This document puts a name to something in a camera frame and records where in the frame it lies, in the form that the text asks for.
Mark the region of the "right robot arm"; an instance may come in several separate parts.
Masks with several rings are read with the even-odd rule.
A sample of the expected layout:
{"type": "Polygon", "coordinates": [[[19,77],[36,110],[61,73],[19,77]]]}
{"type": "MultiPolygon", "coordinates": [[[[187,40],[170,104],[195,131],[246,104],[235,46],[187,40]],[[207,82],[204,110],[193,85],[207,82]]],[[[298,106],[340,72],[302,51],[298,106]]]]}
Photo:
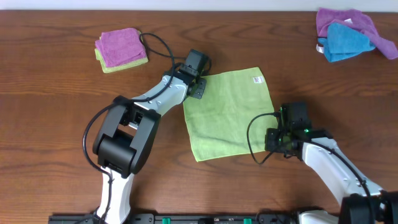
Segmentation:
{"type": "Polygon", "coordinates": [[[338,216],[324,210],[301,212],[297,223],[397,223],[397,192],[368,179],[327,130],[313,128],[305,103],[283,104],[271,115],[277,118],[277,127],[267,129],[265,150],[304,162],[340,206],[338,216]]]}

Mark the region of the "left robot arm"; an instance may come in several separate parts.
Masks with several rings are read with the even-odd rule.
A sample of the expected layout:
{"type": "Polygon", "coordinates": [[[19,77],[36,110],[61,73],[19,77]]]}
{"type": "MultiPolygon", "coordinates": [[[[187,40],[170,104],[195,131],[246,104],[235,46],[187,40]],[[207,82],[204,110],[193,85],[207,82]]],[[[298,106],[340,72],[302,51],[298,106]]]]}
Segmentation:
{"type": "Polygon", "coordinates": [[[118,96],[102,110],[103,124],[93,143],[96,167],[103,175],[100,206],[94,223],[124,223],[131,211],[134,176],[151,152],[161,117],[189,96],[200,99],[211,67],[209,56],[191,49],[182,63],[173,63],[161,81],[141,96],[118,96]]]}

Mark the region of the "light green microfiber cloth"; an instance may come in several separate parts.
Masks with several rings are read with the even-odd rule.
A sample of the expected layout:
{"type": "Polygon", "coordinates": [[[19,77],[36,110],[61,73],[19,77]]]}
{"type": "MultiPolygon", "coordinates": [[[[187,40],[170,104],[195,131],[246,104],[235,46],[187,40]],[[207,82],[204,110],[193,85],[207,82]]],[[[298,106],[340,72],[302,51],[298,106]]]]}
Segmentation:
{"type": "Polygon", "coordinates": [[[205,77],[201,99],[183,102],[190,145],[198,162],[261,152],[274,107],[260,68],[205,77]]]}

